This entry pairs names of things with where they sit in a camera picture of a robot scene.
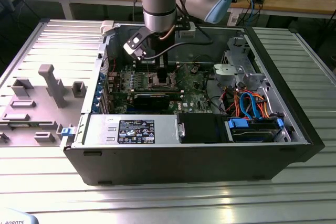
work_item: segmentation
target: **robotic arm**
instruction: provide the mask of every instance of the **robotic arm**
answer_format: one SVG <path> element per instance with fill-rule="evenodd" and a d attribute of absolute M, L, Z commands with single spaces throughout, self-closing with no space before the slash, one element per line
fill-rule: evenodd
<path fill-rule="evenodd" d="M 174 44 L 175 29 L 190 29 L 189 22 L 179 24 L 176 14 L 178 9 L 205 22 L 217 23 L 226 14 L 232 0 L 142 0 L 145 27 L 139 29 L 125 44 L 124 49 L 132 57 L 154 59 L 159 79 L 166 78 L 167 49 Z M 147 57 L 142 43 L 147 40 L 148 46 L 155 51 L 154 57 Z"/>

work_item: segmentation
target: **power supply label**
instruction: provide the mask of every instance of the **power supply label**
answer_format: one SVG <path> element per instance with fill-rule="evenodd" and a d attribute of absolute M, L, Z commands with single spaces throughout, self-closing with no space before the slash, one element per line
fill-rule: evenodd
<path fill-rule="evenodd" d="M 119 144 L 154 144 L 154 120 L 120 120 Z"/>

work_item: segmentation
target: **motherboard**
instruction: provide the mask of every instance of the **motherboard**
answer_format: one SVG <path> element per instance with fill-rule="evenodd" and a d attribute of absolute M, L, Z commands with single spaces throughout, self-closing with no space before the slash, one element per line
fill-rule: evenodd
<path fill-rule="evenodd" d="M 150 68 L 125 66 L 109 73 L 111 114 L 177 114 L 211 112 L 205 94 L 207 69 L 197 63 L 177 65 L 164 83 Z"/>

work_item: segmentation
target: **blue cable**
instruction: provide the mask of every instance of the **blue cable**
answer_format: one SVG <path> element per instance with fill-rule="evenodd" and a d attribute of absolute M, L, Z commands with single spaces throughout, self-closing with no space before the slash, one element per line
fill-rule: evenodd
<path fill-rule="evenodd" d="M 248 20 L 247 20 L 247 23 L 246 23 L 246 26 L 248 26 L 248 24 L 250 23 L 251 21 L 251 18 L 252 18 L 252 14 L 253 14 L 253 11 L 254 11 L 254 3 L 253 3 L 253 0 L 251 0 L 251 5 L 252 5 L 252 11 L 251 11 L 251 14 L 250 16 L 248 17 Z"/>
<path fill-rule="evenodd" d="M 244 104 L 243 104 L 243 98 L 244 96 L 246 95 L 249 95 L 250 98 L 251 98 L 251 104 L 252 104 L 252 109 L 253 109 L 253 113 L 254 113 L 254 116 L 258 119 L 261 119 L 261 115 L 259 113 L 259 111 L 257 110 L 257 103 L 256 103 L 256 100 L 254 99 L 253 95 L 250 94 L 250 93 L 243 93 L 241 96 L 240 96 L 240 101 L 239 101 L 239 106 L 240 106 L 240 109 L 242 110 L 242 112 L 244 113 L 244 115 L 246 115 L 250 120 L 252 120 L 252 116 L 250 116 L 244 109 Z"/>

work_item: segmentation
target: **circuit board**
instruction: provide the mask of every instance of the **circuit board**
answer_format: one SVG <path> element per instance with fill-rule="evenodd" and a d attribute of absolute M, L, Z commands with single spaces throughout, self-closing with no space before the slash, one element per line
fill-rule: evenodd
<path fill-rule="evenodd" d="M 158 83 L 155 72 L 137 72 L 125 66 L 109 78 L 112 114 L 177 114 L 211 113 L 205 96 L 206 71 L 198 71 L 197 65 L 182 64 L 177 71 L 167 74 L 166 83 Z M 134 108 L 137 94 L 162 94 L 169 98 L 165 110 L 139 110 Z"/>

